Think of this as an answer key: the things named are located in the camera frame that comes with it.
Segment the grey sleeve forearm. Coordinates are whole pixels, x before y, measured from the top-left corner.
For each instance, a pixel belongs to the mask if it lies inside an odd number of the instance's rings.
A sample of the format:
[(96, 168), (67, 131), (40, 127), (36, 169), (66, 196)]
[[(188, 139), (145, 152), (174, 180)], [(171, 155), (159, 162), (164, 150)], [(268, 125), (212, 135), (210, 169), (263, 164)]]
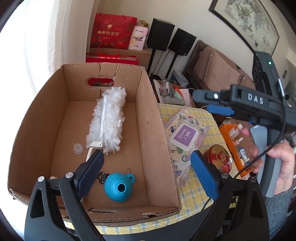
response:
[(269, 240), (271, 240), (287, 221), (288, 207), (292, 198), (293, 188), (273, 197), (265, 197), (269, 224)]

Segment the person right hand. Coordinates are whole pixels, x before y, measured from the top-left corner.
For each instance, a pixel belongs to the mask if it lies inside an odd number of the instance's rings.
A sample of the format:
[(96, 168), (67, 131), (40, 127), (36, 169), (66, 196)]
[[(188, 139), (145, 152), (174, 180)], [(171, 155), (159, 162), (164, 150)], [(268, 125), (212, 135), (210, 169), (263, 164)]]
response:
[(273, 197), (289, 190), (293, 184), (295, 154), (283, 134), (279, 130), (266, 130), (263, 126), (243, 128), (242, 133), (253, 138), (248, 151), (251, 160), (267, 151), (251, 165), (252, 171), (258, 174), (262, 194)]

